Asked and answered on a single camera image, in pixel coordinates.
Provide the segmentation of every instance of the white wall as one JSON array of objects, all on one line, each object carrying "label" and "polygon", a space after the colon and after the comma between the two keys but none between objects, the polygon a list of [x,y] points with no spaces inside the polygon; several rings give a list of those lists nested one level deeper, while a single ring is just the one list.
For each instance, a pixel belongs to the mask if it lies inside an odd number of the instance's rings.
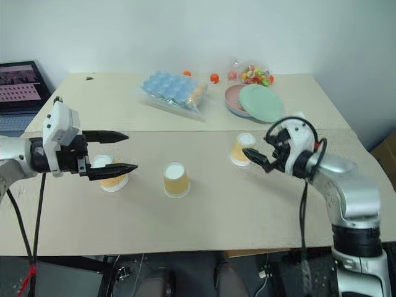
[{"label": "white wall", "polygon": [[[395,126],[393,0],[1,0],[0,60],[68,72],[227,72],[237,57],[313,73],[370,146]],[[368,126],[368,119],[377,121]]]}]

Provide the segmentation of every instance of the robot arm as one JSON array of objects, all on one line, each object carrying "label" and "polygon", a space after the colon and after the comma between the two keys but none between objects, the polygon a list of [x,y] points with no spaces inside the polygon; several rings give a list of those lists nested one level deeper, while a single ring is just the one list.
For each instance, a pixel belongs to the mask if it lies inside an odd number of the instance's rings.
[{"label": "robot arm", "polygon": [[272,136],[272,127],[265,137],[275,147],[273,163],[257,150],[247,148],[244,153],[265,172],[277,169],[305,179],[323,195],[334,234],[340,296],[391,297],[387,255],[379,239],[378,188],[349,160],[326,154],[319,161],[317,135],[307,123],[290,117],[273,125],[281,128]]},{"label": "robot arm", "polygon": [[124,163],[92,168],[88,142],[108,144],[128,139],[119,132],[82,131],[78,112],[57,97],[43,126],[43,138],[0,137],[0,202],[14,182],[32,178],[37,173],[52,172],[60,177],[65,171],[87,176],[89,180],[114,178],[135,170],[137,165]]}]

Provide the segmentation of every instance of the black cable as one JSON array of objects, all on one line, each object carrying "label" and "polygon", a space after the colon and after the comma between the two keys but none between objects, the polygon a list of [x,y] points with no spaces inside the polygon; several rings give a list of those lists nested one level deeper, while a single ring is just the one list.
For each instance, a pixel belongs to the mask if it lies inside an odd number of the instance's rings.
[{"label": "black cable", "polygon": [[309,181],[312,181],[313,178],[315,177],[316,171],[321,163],[321,161],[324,158],[324,154],[326,153],[327,150],[327,138],[322,138],[321,141],[319,141],[319,145],[322,144],[322,150],[321,153],[319,154],[319,158],[317,159],[317,162],[315,166],[312,168],[311,173],[309,174]]},{"label": "black cable", "polygon": [[35,262],[37,261],[38,233],[40,230],[41,209],[43,208],[45,178],[46,178],[46,173],[43,173],[43,176],[41,177],[40,197],[38,200],[37,217],[36,217],[35,241],[33,245],[33,260]]},{"label": "black cable", "polygon": [[[41,177],[40,196],[38,199],[36,227],[35,227],[35,240],[34,240],[34,245],[33,245],[33,264],[34,265],[36,265],[36,262],[37,262],[38,234],[39,234],[39,230],[40,230],[41,210],[43,208],[45,178],[46,178],[46,173],[43,173],[43,175]],[[30,289],[29,289],[28,297],[35,296],[35,289],[36,289],[36,275],[34,275],[30,279]]]},{"label": "black cable", "polygon": [[320,144],[322,144],[321,153],[319,154],[319,158],[317,159],[317,162],[313,167],[313,169],[311,170],[307,180],[305,180],[304,191],[303,191],[303,195],[301,196],[301,202],[299,205],[299,227],[301,232],[301,261],[308,260],[307,248],[305,243],[305,214],[306,214],[307,196],[308,196],[308,181],[312,182],[316,174],[316,171],[321,161],[324,158],[324,155],[327,150],[327,139],[322,138],[321,141],[319,141],[319,145]]},{"label": "black cable", "polygon": [[15,201],[14,196],[12,195],[10,189],[7,190],[7,195],[8,195],[8,197],[11,200],[12,206],[14,207],[15,213],[16,213],[17,218],[18,218],[18,224],[19,224],[19,228],[20,228],[20,233],[22,235],[22,239],[24,240],[24,244],[25,244],[25,247],[26,247],[26,253],[27,253],[29,264],[32,264],[33,263],[32,250],[30,249],[29,240],[27,239],[27,236],[26,236],[26,231],[25,231],[25,227],[24,227],[24,221],[22,220],[22,216],[20,215],[20,210],[19,210],[18,204]]},{"label": "black cable", "polygon": [[287,116],[287,117],[285,117],[285,118],[283,118],[283,119],[280,119],[279,121],[273,123],[272,126],[270,127],[270,129],[268,129],[267,133],[265,133],[265,141],[268,142],[268,139],[269,139],[269,137],[270,137],[272,131],[273,131],[280,123],[282,123],[282,122],[284,122],[284,121],[286,121],[286,120],[288,120],[288,119],[297,119],[297,120],[299,120],[299,121],[305,123],[305,124],[311,129],[312,133],[314,134],[315,142],[318,142],[318,136],[317,136],[317,132],[316,132],[315,127],[314,127],[309,121],[307,121],[307,120],[304,119],[304,118],[300,118],[299,116]]}]

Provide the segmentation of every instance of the green plate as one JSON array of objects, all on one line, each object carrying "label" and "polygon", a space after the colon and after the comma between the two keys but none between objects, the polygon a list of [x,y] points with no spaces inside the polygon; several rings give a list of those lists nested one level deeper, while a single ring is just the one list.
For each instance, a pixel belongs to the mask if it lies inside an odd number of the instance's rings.
[{"label": "green plate", "polygon": [[275,122],[283,116],[278,96],[262,85],[247,85],[239,92],[239,102],[253,117],[263,122]]}]

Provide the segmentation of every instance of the monitor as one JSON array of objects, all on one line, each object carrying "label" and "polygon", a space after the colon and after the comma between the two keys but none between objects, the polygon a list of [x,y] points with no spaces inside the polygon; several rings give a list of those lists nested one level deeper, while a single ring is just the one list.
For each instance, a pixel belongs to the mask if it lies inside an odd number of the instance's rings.
[{"label": "monitor", "polygon": [[33,61],[0,64],[0,114],[36,113],[50,96]]}]

